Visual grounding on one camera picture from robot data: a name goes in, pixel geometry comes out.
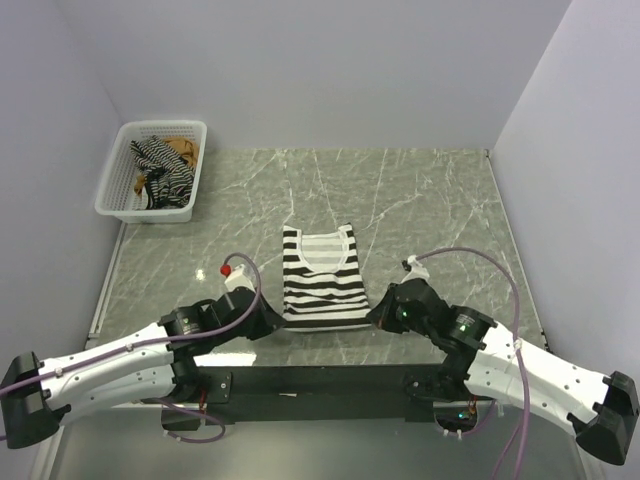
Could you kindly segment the black white striped tank top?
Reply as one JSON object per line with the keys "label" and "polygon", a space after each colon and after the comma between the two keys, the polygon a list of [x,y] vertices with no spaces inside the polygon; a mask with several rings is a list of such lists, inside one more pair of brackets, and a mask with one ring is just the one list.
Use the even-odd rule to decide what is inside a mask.
{"label": "black white striped tank top", "polygon": [[305,234],[283,227],[283,318],[294,332],[355,330],[369,326],[370,304],[353,227]]}

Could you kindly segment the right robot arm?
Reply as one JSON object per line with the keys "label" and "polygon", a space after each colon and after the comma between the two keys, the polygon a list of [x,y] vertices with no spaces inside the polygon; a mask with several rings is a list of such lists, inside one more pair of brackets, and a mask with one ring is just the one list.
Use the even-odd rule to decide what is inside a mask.
{"label": "right robot arm", "polygon": [[450,306],[423,279],[392,284],[366,316],[376,327],[427,337],[446,357],[434,377],[409,391],[429,401],[487,397],[539,416],[595,458],[625,463],[639,419],[631,377],[583,369],[523,340],[491,317]]}

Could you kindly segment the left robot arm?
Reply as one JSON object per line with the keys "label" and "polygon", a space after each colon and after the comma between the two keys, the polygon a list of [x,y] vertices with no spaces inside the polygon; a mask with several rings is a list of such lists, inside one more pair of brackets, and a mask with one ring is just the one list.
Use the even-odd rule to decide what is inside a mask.
{"label": "left robot arm", "polygon": [[1,439],[10,449],[26,448],[97,410],[156,398],[189,401],[201,385],[196,357],[238,337],[261,339],[284,324],[263,295],[238,287],[76,354],[44,360],[21,354],[1,381]]}

